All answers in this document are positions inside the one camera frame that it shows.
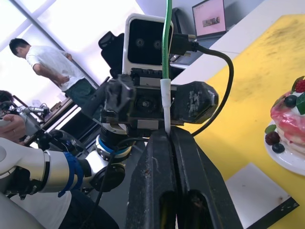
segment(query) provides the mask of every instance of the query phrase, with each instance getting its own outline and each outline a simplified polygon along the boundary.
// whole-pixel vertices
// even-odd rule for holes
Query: green cable
[[[168,66],[168,38],[172,21],[172,0],[167,0],[165,23],[162,35],[162,75],[163,79],[169,79]]]

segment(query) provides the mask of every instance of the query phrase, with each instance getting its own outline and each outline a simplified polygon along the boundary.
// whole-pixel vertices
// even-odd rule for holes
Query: white t-shirt
[[[70,80],[60,87],[60,89],[65,92],[77,81],[85,78],[82,71],[69,61],[68,58],[66,58],[66,55],[66,52],[49,46],[31,46],[26,55],[26,60],[32,68],[35,64],[39,63],[53,73],[68,76]]]
[[[20,200],[18,195],[10,199],[32,214],[46,229],[58,229],[69,209],[71,192],[66,192],[60,198],[57,195],[58,193],[55,192],[38,192],[34,195],[27,195],[24,200]]]

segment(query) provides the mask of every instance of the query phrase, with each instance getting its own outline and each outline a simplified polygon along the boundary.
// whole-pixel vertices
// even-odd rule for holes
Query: dark pants
[[[76,82],[72,87],[65,91],[66,95],[69,96],[73,102],[82,108],[86,102],[95,93],[96,89],[89,83],[87,79],[81,79]],[[96,120],[100,119],[100,110],[97,110],[93,117]]]
[[[94,202],[78,190],[71,191],[72,199],[68,212],[59,229],[79,229],[94,206]],[[119,229],[117,223],[106,211],[98,207],[87,229]]]

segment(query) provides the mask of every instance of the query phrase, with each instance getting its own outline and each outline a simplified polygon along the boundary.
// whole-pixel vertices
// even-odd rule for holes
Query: cake
[[[291,91],[275,102],[271,108],[271,118],[275,125],[267,127],[265,140],[273,151],[282,153],[286,147],[291,153],[305,155],[304,76],[296,79]]]

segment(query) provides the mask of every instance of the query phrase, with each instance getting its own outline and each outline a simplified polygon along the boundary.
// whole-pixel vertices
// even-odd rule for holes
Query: yellow surface
[[[300,206],[272,229],[305,228],[305,177],[271,159],[264,147],[264,130],[275,100],[305,75],[305,15],[286,15],[234,59],[234,83],[223,111],[196,137],[225,180],[253,162],[288,192]],[[222,98],[228,69],[208,81]],[[195,131],[197,125],[186,125]]]

